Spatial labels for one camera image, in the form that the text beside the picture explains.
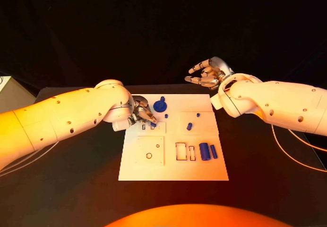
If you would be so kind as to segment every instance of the robotic hand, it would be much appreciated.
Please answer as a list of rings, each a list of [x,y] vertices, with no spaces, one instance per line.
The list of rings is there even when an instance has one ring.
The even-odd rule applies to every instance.
[[[262,82],[234,73],[217,57],[201,61],[190,70],[201,70],[201,78],[185,76],[217,94],[210,98],[214,109],[223,108],[231,117],[254,114],[282,128],[327,136],[327,90],[279,81]]]
[[[0,113],[0,170],[17,158],[112,122],[113,131],[136,121],[156,123],[142,96],[130,96],[116,80],[67,92],[21,109]]]

